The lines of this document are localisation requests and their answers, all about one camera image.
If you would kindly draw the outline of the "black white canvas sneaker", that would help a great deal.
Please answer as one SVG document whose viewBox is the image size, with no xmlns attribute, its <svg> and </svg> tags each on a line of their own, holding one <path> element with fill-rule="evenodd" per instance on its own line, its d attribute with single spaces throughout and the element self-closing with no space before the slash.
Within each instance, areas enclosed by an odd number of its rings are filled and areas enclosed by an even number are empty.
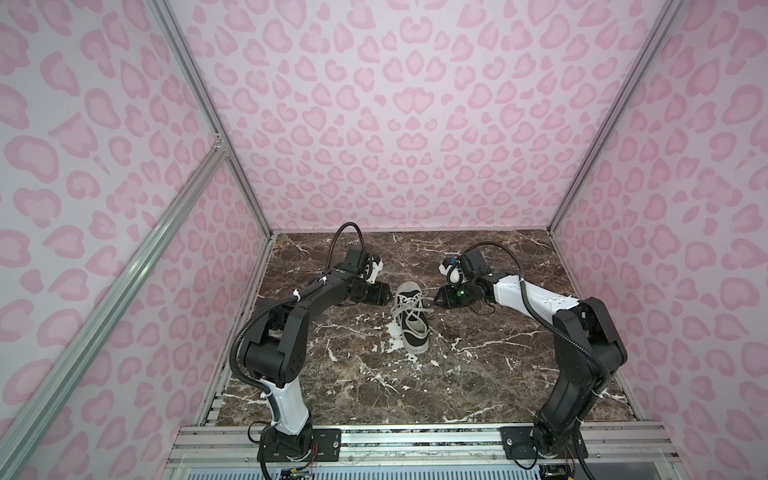
<svg viewBox="0 0 768 480">
<path fill-rule="evenodd" d="M 414 281 L 402 283 L 394 295 L 391 315 L 400 326 L 406 351 L 424 354 L 429 348 L 428 317 L 432 310 L 424 303 L 421 287 Z"/>
</svg>

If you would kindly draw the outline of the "white shoelace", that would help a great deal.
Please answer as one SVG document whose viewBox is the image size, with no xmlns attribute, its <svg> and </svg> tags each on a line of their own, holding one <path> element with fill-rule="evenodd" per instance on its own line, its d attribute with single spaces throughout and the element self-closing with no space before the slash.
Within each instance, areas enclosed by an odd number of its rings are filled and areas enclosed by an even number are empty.
<svg viewBox="0 0 768 480">
<path fill-rule="evenodd" d="M 399 322 L 404 334 L 425 339 L 429 334 L 428 319 L 433 312 L 424 304 L 420 291 L 400 292 L 395 295 L 392 316 Z"/>
</svg>

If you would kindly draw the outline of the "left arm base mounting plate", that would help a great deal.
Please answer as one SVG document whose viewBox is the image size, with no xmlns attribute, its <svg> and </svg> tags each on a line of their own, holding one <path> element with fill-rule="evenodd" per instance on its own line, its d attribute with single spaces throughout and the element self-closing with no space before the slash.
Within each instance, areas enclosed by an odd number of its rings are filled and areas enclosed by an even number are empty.
<svg viewBox="0 0 768 480">
<path fill-rule="evenodd" d="M 265 463 L 337 462 L 342 431 L 336 428 L 305 428 L 288 435 L 270 427 L 263 435 L 259 458 Z"/>
</svg>

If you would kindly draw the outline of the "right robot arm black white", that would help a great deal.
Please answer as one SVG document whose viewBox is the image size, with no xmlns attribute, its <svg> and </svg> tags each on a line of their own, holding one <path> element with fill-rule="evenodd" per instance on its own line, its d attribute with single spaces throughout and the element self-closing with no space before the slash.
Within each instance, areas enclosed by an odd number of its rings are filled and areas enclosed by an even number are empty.
<svg viewBox="0 0 768 480">
<path fill-rule="evenodd" d="M 600 394 L 626 363 L 627 351 L 605 304 L 578 299 L 531 285 L 517 275 L 491 273 L 471 279 L 448 273 L 435 298 L 446 309 L 479 301 L 511 308 L 538 322 L 554 338 L 558 378 L 536 412 L 530 448 L 553 458 L 576 446 L 580 426 Z"/>
</svg>

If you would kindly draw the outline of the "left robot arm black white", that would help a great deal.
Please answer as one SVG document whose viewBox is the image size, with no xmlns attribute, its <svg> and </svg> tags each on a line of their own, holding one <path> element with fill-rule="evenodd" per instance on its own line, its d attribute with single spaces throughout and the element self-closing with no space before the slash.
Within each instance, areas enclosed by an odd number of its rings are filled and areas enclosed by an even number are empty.
<svg viewBox="0 0 768 480">
<path fill-rule="evenodd" d="M 282 300 L 266 301 L 250 317 L 232 342 L 228 362 L 240 382 L 266 396 L 272 415 L 266 447 L 296 460 L 312 449 L 311 413 L 299 380 L 312 321 L 346 301 L 384 306 L 391 299 L 387 283 L 331 270 Z"/>
</svg>

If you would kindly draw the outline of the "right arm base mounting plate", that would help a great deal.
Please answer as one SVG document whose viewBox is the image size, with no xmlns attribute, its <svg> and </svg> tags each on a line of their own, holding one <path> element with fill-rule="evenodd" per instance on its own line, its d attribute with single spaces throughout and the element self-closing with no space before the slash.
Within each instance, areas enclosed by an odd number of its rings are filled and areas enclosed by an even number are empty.
<svg viewBox="0 0 768 480">
<path fill-rule="evenodd" d="M 589 452 L 580 431 L 570 429 L 563 435 L 549 435 L 535 426 L 502 426 L 499 428 L 507 460 L 586 459 Z"/>
</svg>

